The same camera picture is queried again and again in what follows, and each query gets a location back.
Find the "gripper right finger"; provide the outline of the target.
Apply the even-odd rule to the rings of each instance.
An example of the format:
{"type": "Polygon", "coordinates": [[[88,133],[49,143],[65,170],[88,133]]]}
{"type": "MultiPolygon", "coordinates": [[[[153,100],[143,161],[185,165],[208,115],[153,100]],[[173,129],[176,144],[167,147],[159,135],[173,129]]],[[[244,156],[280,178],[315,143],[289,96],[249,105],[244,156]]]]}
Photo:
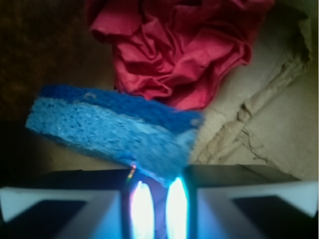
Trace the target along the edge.
{"type": "Polygon", "coordinates": [[[319,187],[265,165],[192,165],[171,185],[170,239],[316,239],[319,187]]]}

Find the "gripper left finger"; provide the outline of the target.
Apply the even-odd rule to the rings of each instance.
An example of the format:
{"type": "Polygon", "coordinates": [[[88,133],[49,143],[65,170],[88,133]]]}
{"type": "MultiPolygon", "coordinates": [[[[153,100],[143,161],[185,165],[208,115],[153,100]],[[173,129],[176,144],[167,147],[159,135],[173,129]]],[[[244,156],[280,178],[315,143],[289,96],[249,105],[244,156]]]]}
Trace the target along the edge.
{"type": "Polygon", "coordinates": [[[56,171],[0,190],[3,239],[152,239],[148,187],[133,169],[56,171]]]}

